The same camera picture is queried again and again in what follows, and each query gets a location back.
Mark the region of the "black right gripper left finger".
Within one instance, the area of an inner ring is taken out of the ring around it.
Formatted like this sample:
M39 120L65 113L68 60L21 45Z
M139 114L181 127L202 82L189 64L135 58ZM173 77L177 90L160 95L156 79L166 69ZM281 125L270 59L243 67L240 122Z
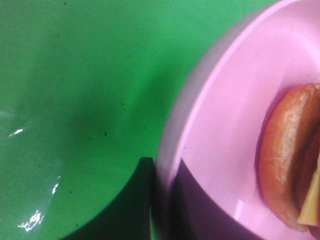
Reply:
M150 240L154 162L141 157L127 184L93 219L65 240Z

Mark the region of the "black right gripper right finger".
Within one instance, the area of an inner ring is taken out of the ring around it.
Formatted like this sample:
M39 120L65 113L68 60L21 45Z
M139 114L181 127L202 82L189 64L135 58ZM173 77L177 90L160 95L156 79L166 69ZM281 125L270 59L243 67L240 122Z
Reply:
M225 213L200 187L184 161L179 164L169 209L170 240L259 240Z

